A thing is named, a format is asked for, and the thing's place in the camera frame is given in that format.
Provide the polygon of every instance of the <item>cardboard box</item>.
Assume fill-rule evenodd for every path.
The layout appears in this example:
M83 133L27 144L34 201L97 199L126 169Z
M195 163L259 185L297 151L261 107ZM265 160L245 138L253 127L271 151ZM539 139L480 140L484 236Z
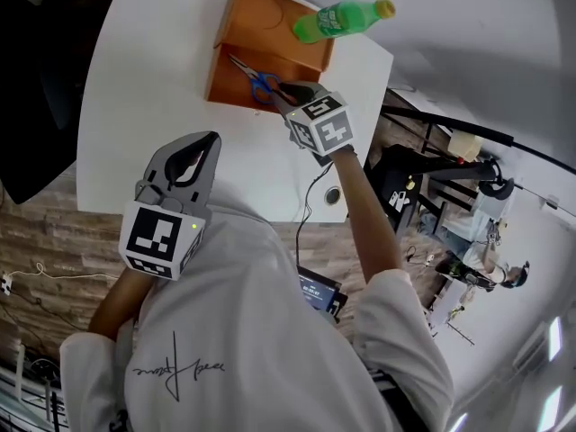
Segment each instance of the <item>cardboard box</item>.
M229 0L214 43L206 100L276 112L252 97L250 80L229 53L282 81L318 82L328 68L334 41L305 44L292 32L301 16L313 13L293 0Z

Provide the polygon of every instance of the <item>screen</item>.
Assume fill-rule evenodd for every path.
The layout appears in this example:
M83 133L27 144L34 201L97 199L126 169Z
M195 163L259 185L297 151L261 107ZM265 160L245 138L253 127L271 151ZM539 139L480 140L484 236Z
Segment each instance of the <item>screen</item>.
M302 288L306 301L308 301L314 309L318 309L319 311L327 311L329 309L336 288L326 286L325 284L302 276L300 277L300 287Z

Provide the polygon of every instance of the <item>white wire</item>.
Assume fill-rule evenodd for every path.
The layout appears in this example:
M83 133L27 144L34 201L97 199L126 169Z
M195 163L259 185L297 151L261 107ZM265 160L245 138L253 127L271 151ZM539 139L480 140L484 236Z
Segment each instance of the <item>white wire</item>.
M48 274L46 274L46 272L44 272L44 264L43 263L36 263L36 268L38 269L38 272L36 272L36 273L23 272L21 270L15 270L15 271L11 272L10 274L8 274L8 277L11 277L14 274L20 274L20 275L44 275L44 276L47 276L48 278L51 278L52 280L58 280L61 278L90 278L90 277L107 277L107 278L112 278L113 280L118 280L118 277L115 277L113 275L107 275L107 274L52 276L52 275L48 275Z
M34 365L36 365L38 362L48 362L49 364L51 364L52 366L54 366L54 367L58 370L58 372L60 372L60 367L59 367L57 364L55 364L54 362L52 362L51 360L49 360L48 358L37 358L36 360L34 360L34 361L31 363L30 368L32 369L32 367L33 367Z

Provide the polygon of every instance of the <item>black and white marker cube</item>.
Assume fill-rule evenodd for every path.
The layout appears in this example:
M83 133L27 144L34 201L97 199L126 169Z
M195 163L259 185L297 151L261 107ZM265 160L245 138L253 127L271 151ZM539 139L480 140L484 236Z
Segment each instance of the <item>black and white marker cube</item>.
M157 205L128 202L118 249L131 269L177 280L200 245L205 224Z
M287 119L298 143L320 156L354 140L349 107L338 92L291 111Z

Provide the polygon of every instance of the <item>scissors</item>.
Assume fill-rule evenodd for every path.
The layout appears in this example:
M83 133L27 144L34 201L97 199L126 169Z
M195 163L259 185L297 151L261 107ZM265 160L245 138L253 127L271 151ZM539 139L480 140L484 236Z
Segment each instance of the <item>scissors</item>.
M252 96L261 104L272 104L272 92L276 89L273 84L270 83L272 78L279 85L280 78L274 74L267 74L266 72L256 72L253 68L248 67L240 59L231 54L228 55L230 60L238 66L242 72L244 72L250 79L250 84L252 85Z

